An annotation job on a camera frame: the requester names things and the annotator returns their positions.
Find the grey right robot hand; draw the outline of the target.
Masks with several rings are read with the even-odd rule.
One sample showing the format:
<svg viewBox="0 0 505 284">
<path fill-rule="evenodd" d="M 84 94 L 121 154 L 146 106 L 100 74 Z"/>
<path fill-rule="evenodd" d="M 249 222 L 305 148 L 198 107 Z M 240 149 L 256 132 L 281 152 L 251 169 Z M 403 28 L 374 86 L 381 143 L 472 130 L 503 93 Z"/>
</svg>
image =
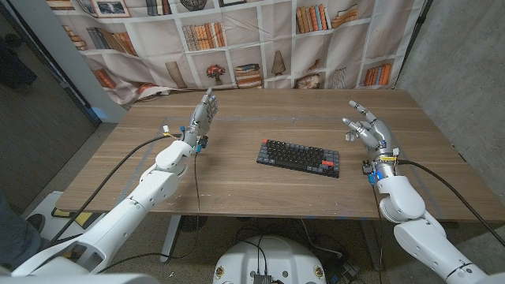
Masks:
<svg viewBox="0 0 505 284">
<path fill-rule="evenodd" d="M 356 109 L 364 118 L 364 121 L 351 121 L 342 118 L 344 125 L 350 128 L 346 133 L 346 141 L 359 139 L 365 146 L 365 150 L 374 163 L 375 171 L 379 178 L 389 178 L 395 175 L 394 162 L 386 161 L 386 157 L 393 156 L 393 141 L 388 127 L 378 119 L 370 110 L 366 109 L 353 100 L 349 104 Z"/>
</svg>

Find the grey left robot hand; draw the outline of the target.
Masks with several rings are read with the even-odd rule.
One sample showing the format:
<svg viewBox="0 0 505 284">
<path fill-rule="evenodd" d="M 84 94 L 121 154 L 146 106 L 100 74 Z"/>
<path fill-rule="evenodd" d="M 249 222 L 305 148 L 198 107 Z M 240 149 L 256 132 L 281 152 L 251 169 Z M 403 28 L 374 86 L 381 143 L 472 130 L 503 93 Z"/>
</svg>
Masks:
<svg viewBox="0 0 505 284">
<path fill-rule="evenodd" d="M 212 88 L 208 88 L 196 106 L 181 140 L 192 147 L 196 146 L 197 141 L 207 135 L 217 111 L 217 98 L 212 94 Z"/>
</svg>

